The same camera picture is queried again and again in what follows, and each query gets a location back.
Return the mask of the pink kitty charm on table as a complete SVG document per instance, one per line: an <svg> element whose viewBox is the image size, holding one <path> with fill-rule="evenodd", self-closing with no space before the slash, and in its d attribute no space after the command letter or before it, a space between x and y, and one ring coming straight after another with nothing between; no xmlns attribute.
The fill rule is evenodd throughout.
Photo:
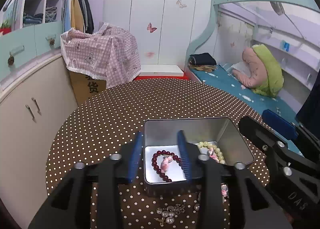
<svg viewBox="0 0 320 229"><path fill-rule="evenodd" d="M221 185L221 194L224 198L227 198L229 196L228 194L228 186L226 184Z"/></svg>

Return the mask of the teal drawer unit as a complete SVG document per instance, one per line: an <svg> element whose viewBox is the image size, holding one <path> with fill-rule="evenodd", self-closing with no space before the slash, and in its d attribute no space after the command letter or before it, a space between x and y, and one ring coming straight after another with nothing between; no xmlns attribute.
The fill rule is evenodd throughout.
<svg viewBox="0 0 320 229"><path fill-rule="evenodd" d="M1 37L1 80L38 56L60 47L62 22L32 25Z"/></svg>

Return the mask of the pink checkered cloth cover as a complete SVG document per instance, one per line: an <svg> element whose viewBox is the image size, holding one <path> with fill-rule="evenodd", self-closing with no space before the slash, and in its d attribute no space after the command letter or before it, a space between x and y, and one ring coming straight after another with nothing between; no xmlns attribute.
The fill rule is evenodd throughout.
<svg viewBox="0 0 320 229"><path fill-rule="evenodd" d="M72 28L60 35L60 45L69 71L103 80L107 89L131 82L141 72L136 38L121 27L104 23L93 34Z"/></svg>

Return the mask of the silver metal tin box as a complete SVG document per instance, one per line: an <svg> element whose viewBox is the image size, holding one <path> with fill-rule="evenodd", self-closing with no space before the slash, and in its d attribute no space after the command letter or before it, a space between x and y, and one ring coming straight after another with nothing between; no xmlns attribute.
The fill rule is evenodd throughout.
<svg viewBox="0 0 320 229"><path fill-rule="evenodd" d="M164 155L155 156L157 152L170 152L178 157L177 133L182 130L190 150L192 180L186 180L182 167L172 161L165 173L170 179L165 182L155 171ZM249 166L254 162L254 155L240 134L236 125L228 117L185 118L147 120L144 123L144 186L150 197L186 194L199 190L203 169L198 156L208 150L200 148L200 142L208 142L220 148L227 166L242 162Z"/></svg>

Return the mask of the white low platform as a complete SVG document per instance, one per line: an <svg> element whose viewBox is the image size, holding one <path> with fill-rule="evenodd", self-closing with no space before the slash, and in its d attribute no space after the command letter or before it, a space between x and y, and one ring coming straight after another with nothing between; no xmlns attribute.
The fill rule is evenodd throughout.
<svg viewBox="0 0 320 229"><path fill-rule="evenodd" d="M183 77L184 72L177 65L141 65L139 76Z"/></svg>

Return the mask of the pink kitty charm keychain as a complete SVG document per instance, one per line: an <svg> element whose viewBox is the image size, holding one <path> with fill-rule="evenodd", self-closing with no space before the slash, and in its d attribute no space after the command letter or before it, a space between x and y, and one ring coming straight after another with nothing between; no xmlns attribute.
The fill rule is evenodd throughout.
<svg viewBox="0 0 320 229"><path fill-rule="evenodd" d="M171 162L172 162L172 156L164 157L160 165L161 173L166 173L168 171Z"/></svg>

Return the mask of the brown cardboard box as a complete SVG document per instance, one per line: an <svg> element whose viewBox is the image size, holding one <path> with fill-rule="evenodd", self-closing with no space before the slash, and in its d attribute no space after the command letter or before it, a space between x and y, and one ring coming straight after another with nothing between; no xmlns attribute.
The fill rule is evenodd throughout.
<svg viewBox="0 0 320 229"><path fill-rule="evenodd" d="M69 71L69 76L78 106L106 89L106 81L72 71Z"/></svg>

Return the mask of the teal patterned bed sheet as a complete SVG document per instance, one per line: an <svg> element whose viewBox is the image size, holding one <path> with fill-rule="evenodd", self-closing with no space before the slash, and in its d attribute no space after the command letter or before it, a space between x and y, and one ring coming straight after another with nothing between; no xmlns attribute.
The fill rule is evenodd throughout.
<svg viewBox="0 0 320 229"><path fill-rule="evenodd" d="M242 88L242 84L222 66L218 65L212 72L191 69L191 72L207 85L223 90L247 103L260 115L266 109L273 111L287 122L296 123L296 113L279 96L268 97L255 94L251 89Z"/></svg>

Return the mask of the folded dark clothes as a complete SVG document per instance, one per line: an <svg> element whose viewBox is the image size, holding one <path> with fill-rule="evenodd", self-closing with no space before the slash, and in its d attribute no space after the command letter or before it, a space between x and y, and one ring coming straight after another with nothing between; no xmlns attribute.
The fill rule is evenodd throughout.
<svg viewBox="0 0 320 229"><path fill-rule="evenodd" d="M189 56L188 66L197 71L213 72L217 69L216 60L207 52Z"/></svg>

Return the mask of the white wardrobe with butterflies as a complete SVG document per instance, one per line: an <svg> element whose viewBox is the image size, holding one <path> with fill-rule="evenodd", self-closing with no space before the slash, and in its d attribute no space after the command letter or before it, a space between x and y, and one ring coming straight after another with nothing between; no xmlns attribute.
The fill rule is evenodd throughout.
<svg viewBox="0 0 320 229"><path fill-rule="evenodd" d="M142 65L185 65L204 30L211 0L104 0L103 20L135 36Z"/></svg>

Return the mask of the hanging clothes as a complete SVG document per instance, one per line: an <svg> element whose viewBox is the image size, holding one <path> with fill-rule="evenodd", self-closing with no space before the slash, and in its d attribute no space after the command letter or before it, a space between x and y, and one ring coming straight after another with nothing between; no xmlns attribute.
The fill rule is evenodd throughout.
<svg viewBox="0 0 320 229"><path fill-rule="evenodd" d="M61 20L63 32L71 28L89 34L94 31L93 16L88 0L63 0Z"/></svg>

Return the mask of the pearl and silver jewelry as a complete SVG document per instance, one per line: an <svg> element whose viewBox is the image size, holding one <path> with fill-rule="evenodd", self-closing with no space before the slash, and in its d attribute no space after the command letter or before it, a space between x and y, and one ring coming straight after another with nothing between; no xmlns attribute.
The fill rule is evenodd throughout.
<svg viewBox="0 0 320 229"><path fill-rule="evenodd" d="M175 204L173 206L159 207L156 209L157 217L155 221L159 223L161 227L164 225L173 225L175 219L185 212L185 204Z"/></svg>

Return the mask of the pink pillow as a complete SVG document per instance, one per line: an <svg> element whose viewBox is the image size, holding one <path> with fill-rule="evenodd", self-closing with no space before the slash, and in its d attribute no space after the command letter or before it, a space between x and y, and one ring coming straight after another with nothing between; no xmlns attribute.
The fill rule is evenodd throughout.
<svg viewBox="0 0 320 229"><path fill-rule="evenodd" d="M266 84L266 68L252 48L245 48L240 65L242 69L233 68L232 74L242 85L253 89Z"/></svg>

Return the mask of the brown polka dot tablecloth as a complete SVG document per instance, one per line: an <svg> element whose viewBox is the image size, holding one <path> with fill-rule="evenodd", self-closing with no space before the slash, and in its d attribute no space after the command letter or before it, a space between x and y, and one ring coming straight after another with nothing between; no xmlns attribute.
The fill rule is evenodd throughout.
<svg viewBox="0 0 320 229"><path fill-rule="evenodd" d="M204 83L154 78L132 81L94 93L71 113L53 140L46 163L48 196L76 161L84 161L85 165L100 163L132 142L137 131L143 132L146 139L159 134L160 139L156 136L154 149L146 146L152 155L157 150L165 149L161 142L176 143L177 131L173 133L173 139L168 137L176 120L182 124L181 119L191 123L192 118L204 118L196 120L200 128L191 124L190 128L177 130L184 130L190 142L189 137L192 135L192 139L195 135L195 143L216 141L218 145L222 145L221 138L219 141L215 137L209 138L209 131L216 132L216 126L223 128L224 135L230 135L244 116L250 116L265 126L260 114L253 109L259 98L253 99L253 95L247 96L244 92L236 91L234 96L232 91ZM210 121L210 117L227 117L228 120L210 125L208 132L202 131L202 123ZM198 216L194 206L199 202L198 193L190 193L187 189L185 193L174 193L173 196L147 194L142 161L153 168L151 159L152 156L142 157L133 182L128 186L118 186L124 228L195 228ZM173 224L164 222L161 226L157 221L161 217L156 209L177 204L184 205L185 212L175 215Z"/></svg>

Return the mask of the green blanket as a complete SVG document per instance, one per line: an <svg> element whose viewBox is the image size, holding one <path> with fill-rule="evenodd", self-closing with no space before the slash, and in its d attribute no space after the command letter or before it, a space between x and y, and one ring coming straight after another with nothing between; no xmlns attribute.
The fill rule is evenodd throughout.
<svg viewBox="0 0 320 229"><path fill-rule="evenodd" d="M252 48L257 57L262 61L267 73L266 80L252 90L255 94L276 97L284 84L281 66L264 44L254 45Z"/></svg>

